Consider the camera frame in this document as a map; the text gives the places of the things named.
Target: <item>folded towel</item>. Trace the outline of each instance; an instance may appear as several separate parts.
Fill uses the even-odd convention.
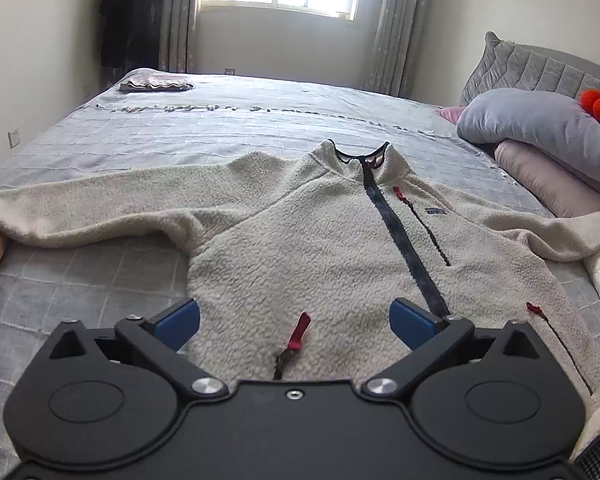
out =
[[[121,92],[182,92],[195,87],[189,74],[167,72],[136,74],[120,83]]]

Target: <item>wall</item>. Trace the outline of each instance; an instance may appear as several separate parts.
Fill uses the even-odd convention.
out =
[[[256,7],[202,7],[196,71],[360,88],[382,0],[359,0],[355,20]]]
[[[0,161],[98,92],[100,0],[0,0]]]
[[[411,98],[457,105],[484,33],[600,65],[600,0],[430,0]]]

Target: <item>bed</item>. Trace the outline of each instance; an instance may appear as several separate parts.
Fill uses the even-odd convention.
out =
[[[222,164],[253,150],[298,158],[324,139],[349,153],[389,141],[420,176],[551,216],[492,158],[459,139],[437,107],[309,83],[190,80],[195,88],[186,92],[123,93],[114,86],[8,158],[0,190],[131,168]],[[17,463],[2,406],[56,324],[79,318],[95,328],[127,314],[150,316],[186,294],[186,263],[158,235],[70,250],[8,249],[0,263],[0,475]],[[585,269],[548,265],[600,345],[600,301]]]

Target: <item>red zipper pull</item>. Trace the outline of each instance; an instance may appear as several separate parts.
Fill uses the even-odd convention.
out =
[[[549,323],[549,318],[544,315],[544,312],[542,311],[542,309],[539,306],[535,306],[533,303],[530,303],[530,302],[527,301],[526,302],[526,309],[529,312],[532,312],[533,314],[536,314],[536,316],[540,316],[547,323]]]
[[[394,186],[394,193],[398,197],[398,200],[402,200],[405,204],[411,205],[411,202],[402,194],[398,186]]]
[[[302,348],[302,336],[309,326],[309,323],[311,323],[311,318],[306,312],[303,312],[300,315],[300,319],[298,319],[298,324],[296,325],[294,332],[291,334],[289,343],[286,345],[282,354],[276,358],[276,368],[273,371],[274,380],[279,381],[282,379],[282,374],[284,373],[286,366],[294,360],[294,357],[296,357]]]
[[[289,344],[286,345],[287,348],[291,348],[292,350],[302,348],[302,336],[304,335],[304,331],[309,327],[309,323],[311,323],[309,315],[306,312],[300,314],[300,319],[298,319],[298,324],[289,339]]]

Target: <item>blue gripper pad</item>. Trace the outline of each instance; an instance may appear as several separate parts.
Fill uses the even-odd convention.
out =
[[[426,343],[445,327],[438,316],[404,298],[394,300],[389,307],[389,325],[411,350]]]
[[[173,351],[178,351],[200,328],[200,308],[195,300],[173,305],[167,314],[154,322],[154,337]]]

